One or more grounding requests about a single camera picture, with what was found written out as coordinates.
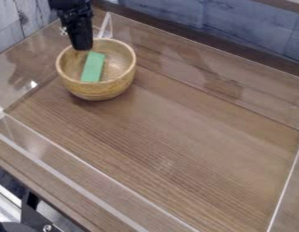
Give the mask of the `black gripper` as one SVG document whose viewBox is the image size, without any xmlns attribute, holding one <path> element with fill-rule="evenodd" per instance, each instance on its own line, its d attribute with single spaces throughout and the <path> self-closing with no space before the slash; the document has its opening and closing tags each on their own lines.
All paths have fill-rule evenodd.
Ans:
<svg viewBox="0 0 299 232">
<path fill-rule="evenodd" d="M 94 46 L 91 0 L 48 0 L 50 7 L 59 13 L 63 26 L 78 51 L 88 51 Z"/>
</svg>

